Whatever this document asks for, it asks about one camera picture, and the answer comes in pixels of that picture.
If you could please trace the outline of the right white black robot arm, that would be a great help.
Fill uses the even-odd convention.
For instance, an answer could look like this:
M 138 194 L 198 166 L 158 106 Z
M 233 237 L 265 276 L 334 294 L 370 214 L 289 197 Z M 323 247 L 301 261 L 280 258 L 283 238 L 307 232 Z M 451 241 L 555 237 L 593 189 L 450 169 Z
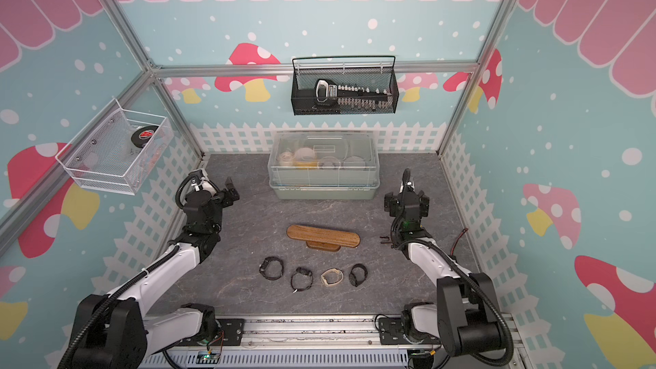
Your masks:
M 411 343 L 435 338 L 446 360 L 469 355 L 490 367 L 504 367 L 514 358 L 514 340 L 492 279 L 463 268 L 437 245 L 422 225 L 429 207 L 430 198 L 416 189 L 409 168 L 399 191 L 384 196 L 384 210 L 393 218 L 391 248 L 401 251 L 436 287 L 435 302 L 405 307 L 403 336 Z

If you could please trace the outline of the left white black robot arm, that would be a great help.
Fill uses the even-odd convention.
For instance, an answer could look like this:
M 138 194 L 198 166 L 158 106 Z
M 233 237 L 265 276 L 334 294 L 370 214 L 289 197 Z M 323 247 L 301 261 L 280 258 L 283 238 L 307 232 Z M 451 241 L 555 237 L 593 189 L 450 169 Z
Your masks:
M 205 170 L 189 173 L 174 201 L 186 216 L 178 237 L 150 266 L 105 295 L 77 307 L 61 368 L 137 368 L 150 355 L 182 341 L 209 346 L 223 337 L 212 306 L 187 303 L 150 319 L 153 305 L 180 278 L 204 262 L 220 242 L 223 211 L 240 196 L 231 179 L 220 189 Z

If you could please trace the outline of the large black digital watch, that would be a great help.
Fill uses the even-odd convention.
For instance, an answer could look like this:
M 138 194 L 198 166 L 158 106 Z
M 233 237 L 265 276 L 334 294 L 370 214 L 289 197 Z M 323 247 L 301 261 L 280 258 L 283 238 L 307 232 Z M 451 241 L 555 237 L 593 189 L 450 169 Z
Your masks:
M 277 256 L 268 256 L 259 266 L 259 274 L 268 281 L 279 280 L 285 275 L 285 263 Z

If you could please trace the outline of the wooden watch stand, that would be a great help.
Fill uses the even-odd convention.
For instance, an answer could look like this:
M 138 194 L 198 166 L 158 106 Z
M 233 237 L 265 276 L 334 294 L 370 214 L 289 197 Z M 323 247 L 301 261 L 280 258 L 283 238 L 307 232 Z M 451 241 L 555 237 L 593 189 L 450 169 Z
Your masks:
M 337 252 L 342 247 L 357 248 L 360 236 L 354 232 L 343 232 L 305 225 L 291 225 L 286 231 L 287 237 L 303 241 L 309 249 Z

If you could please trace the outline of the black rugged sport watch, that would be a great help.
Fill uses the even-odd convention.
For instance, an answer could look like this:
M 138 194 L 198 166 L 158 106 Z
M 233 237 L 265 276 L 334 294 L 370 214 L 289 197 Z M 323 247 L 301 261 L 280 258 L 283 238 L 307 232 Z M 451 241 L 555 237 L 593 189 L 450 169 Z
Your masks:
M 294 293 L 310 290 L 314 284 L 314 273 L 303 266 L 298 266 L 290 277 L 290 287 Z

